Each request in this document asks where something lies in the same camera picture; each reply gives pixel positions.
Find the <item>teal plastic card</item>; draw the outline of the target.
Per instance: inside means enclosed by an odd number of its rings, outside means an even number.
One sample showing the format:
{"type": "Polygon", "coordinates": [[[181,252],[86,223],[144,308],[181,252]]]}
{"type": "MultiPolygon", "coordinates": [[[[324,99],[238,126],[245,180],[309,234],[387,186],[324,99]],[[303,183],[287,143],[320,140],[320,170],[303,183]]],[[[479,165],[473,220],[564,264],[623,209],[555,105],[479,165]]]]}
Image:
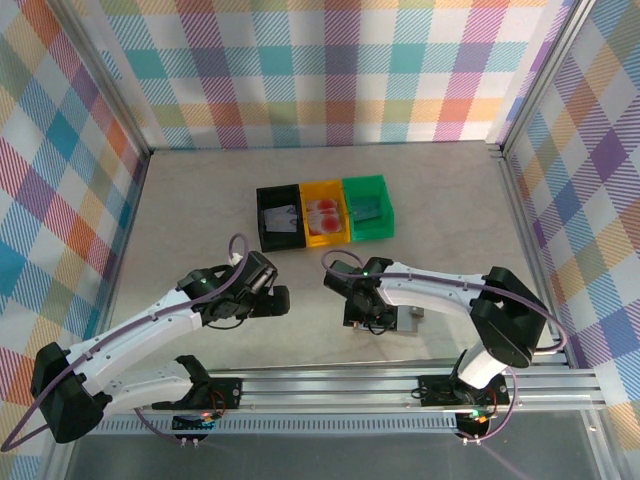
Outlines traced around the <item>teal plastic card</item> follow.
{"type": "Polygon", "coordinates": [[[381,203],[375,196],[353,197],[351,207],[352,218],[355,222],[364,222],[382,216],[381,203]]]}

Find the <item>green plastic bin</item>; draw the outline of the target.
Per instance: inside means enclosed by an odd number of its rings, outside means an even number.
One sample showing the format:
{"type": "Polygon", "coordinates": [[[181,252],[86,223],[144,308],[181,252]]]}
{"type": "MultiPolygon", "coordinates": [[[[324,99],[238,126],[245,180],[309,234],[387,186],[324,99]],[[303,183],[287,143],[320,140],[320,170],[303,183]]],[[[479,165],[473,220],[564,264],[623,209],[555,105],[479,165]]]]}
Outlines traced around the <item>green plastic bin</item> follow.
{"type": "Polygon", "coordinates": [[[383,175],[347,177],[342,179],[344,198],[349,214],[352,242],[392,238],[395,234],[395,212],[383,175]],[[382,216],[364,222],[352,218],[353,197],[375,196],[382,207],[382,216]]]}

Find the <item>yellow plastic bin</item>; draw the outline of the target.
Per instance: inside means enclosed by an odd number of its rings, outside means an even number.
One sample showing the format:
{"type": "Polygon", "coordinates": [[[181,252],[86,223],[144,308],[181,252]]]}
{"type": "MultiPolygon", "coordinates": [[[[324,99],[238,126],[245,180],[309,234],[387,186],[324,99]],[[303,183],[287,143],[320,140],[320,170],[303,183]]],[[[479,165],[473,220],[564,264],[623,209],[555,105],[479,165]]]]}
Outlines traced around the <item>yellow plastic bin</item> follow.
{"type": "Polygon", "coordinates": [[[336,244],[349,243],[351,240],[351,232],[349,225],[349,214],[344,198],[342,181],[340,179],[327,180],[320,182],[301,183],[300,199],[302,207],[302,218],[304,225],[304,233],[306,244],[308,247],[321,247],[336,244]],[[335,199],[339,204],[340,222],[343,230],[340,233],[329,235],[312,236],[309,232],[309,220],[307,219],[306,202],[308,200],[319,200],[325,198],[335,199]]]}

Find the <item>black plastic bin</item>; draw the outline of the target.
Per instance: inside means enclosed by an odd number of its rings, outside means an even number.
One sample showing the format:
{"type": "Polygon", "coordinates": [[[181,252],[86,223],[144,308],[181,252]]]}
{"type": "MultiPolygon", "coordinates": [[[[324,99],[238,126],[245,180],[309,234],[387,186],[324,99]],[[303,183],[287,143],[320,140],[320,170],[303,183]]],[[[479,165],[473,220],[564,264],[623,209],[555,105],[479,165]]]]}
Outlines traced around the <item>black plastic bin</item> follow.
{"type": "Polygon", "coordinates": [[[258,188],[256,190],[257,229],[263,253],[303,249],[306,237],[302,218],[300,188],[298,184],[258,188]],[[298,230],[295,233],[271,233],[265,230],[264,210],[284,205],[295,205],[298,230]]]}

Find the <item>grey metal shelf plate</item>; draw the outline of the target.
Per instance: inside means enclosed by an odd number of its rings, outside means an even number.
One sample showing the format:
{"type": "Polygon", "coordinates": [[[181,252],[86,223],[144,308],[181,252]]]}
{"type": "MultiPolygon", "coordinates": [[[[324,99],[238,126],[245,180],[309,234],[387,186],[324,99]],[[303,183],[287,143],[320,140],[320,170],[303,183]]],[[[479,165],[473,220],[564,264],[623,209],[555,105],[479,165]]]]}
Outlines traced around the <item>grey metal shelf plate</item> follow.
{"type": "Polygon", "coordinates": [[[631,480],[576,411],[516,413],[480,444],[452,434],[91,435],[47,480],[631,480]]]}

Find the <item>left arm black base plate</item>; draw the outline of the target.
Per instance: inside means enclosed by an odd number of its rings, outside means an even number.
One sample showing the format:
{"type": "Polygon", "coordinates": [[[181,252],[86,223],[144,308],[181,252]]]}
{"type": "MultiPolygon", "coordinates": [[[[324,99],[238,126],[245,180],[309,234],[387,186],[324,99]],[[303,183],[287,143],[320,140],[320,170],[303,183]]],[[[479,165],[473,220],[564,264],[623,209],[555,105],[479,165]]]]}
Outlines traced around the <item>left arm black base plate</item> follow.
{"type": "Polygon", "coordinates": [[[235,410],[240,406],[243,380],[239,377],[214,377],[198,382],[188,400],[190,409],[235,410]]]}

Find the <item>aluminium mounting rail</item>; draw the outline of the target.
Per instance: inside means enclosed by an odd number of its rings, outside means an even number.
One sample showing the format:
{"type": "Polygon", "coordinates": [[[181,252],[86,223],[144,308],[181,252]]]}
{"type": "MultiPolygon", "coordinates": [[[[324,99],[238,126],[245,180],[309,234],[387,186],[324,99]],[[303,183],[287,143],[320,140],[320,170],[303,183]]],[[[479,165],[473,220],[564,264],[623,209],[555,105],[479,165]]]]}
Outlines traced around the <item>aluminium mounting rail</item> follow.
{"type": "MultiPolygon", "coordinates": [[[[447,375],[442,368],[356,366],[319,369],[249,369],[208,373],[210,377],[243,380],[240,406],[226,412],[266,414],[346,414],[442,411],[466,413],[466,408],[422,407],[411,397],[421,375],[447,375]]],[[[604,395],[594,374],[558,366],[535,366],[528,371],[504,374],[509,408],[531,411],[599,409],[604,395]]],[[[172,362],[164,367],[129,372],[102,383],[84,383],[106,417],[136,408],[171,411],[170,402],[191,388],[189,374],[172,362]]]]}

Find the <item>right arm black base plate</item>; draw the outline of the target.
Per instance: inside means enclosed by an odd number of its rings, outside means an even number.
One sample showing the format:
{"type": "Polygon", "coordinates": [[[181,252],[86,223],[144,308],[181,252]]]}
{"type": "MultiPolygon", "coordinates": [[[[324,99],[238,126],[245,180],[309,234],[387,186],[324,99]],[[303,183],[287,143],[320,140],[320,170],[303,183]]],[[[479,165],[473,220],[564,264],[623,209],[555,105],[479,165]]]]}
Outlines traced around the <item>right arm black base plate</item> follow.
{"type": "Polygon", "coordinates": [[[448,375],[423,375],[417,378],[418,386],[411,396],[418,399],[422,407],[455,406],[507,406],[510,396],[505,377],[494,376],[487,386],[475,388],[448,375]]]}

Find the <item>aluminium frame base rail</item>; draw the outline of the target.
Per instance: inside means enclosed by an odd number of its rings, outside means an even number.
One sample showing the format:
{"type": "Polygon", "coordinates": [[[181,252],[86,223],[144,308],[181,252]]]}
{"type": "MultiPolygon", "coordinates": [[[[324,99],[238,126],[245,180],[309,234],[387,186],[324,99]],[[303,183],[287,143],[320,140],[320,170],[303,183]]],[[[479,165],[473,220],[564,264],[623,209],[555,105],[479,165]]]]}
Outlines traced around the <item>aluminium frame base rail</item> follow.
{"type": "Polygon", "coordinates": [[[552,298],[551,289],[543,271],[541,257],[536,248],[537,244],[534,230],[529,223],[524,201],[518,189],[513,168],[499,145],[489,143],[488,149],[491,158],[497,162],[498,171],[504,183],[504,189],[516,226],[517,235],[522,246],[527,267],[533,280],[534,291],[538,298],[548,308],[549,313],[556,319],[556,322],[551,322],[547,327],[547,330],[549,331],[551,338],[555,341],[555,344],[553,347],[548,347],[548,352],[543,352],[543,355],[551,355],[555,353],[566,354],[568,335],[557,318],[555,301],[552,298]]]}
{"type": "Polygon", "coordinates": [[[153,152],[147,155],[141,162],[141,171],[140,171],[140,174],[138,175],[138,183],[136,185],[135,196],[133,197],[130,216],[126,224],[126,229],[124,230],[124,235],[122,237],[121,251],[117,258],[117,262],[115,264],[113,283],[111,286],[108,302],[106,304],[106,310],[103,316],[103,324],[102,324],[103,329],[105,329],[107,326],[110,326],[112,323],[112,318],[114,315],[117,296],[118,296],[119,287],[120,287],[122,268],[123,268],[124,260],[126,257],[128,245],[130,243],[130,239],[132,236],[132,231],[134,228],[136,215],[138,213],[138,209],[139,209],[139,205],[140,205],[140,201],[141,201],[141,197],[144,189],[144,184],[145,184],[147,173],[149,170],[149,163],[152,158],[152,155],[153,155],[153,152]]]}

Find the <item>aluminium frame corner post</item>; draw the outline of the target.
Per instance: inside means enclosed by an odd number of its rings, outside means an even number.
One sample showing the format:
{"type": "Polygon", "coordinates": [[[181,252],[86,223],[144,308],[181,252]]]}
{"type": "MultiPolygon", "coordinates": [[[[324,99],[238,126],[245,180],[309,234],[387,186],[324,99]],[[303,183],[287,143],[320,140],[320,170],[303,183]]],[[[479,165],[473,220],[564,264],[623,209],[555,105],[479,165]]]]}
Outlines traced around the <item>aluminium frame corner post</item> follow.
{"type": "Polygon", "coordinates": [[[507,158],[524,134],[598,0],[548,0],[506,100],[486,141],[507,158]]]}
{"type": "Polygon", "coordinates": [[[80,16],[75,12],[70,0],[46,0],[52,12],[60,22],[63,30],[69,36],[71,43],[77,50],[87,70],[97,85],[98,90],[105,97],[114,115],[121,123],[132,143],[141,152],[142,158],[148,160],[153,153],[146,141],[142,130],[136,121],[132,110],[125,101],[115,79],[103,61],[102,55],[95,47],[90,36],[82,24],[80,16]]]}

